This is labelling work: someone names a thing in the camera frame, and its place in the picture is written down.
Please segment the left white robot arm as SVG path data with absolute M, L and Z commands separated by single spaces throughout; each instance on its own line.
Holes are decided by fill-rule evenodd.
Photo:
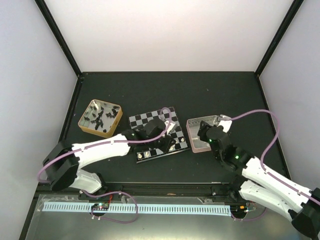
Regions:
M 40 183 L 48 183 L 51 190 L 73 188 L 103 199 L 108 192 L 103 177 L 84 168 L 93 163 L 123 157 L 130 152 L 160 149 L 167 153 L 176 143 L 170 136 L 176 123 L 155 118 L 142 127 L 128 129 L 104 140 L 71 145 L 60 142 L 43 161 L 37 174 Z

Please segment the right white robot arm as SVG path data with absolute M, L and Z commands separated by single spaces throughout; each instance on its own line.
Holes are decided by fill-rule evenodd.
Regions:
M 289 220 L 302 235 L 316 239 L 320 233 L 320 189 L 294 183 L 248 151 L 234 146 L 227 122 L 199 124 L 198 137 L 210 145 L 214 159 L 238 175 L 239 183 L 227 189 L 228 198 L 256 202 Z

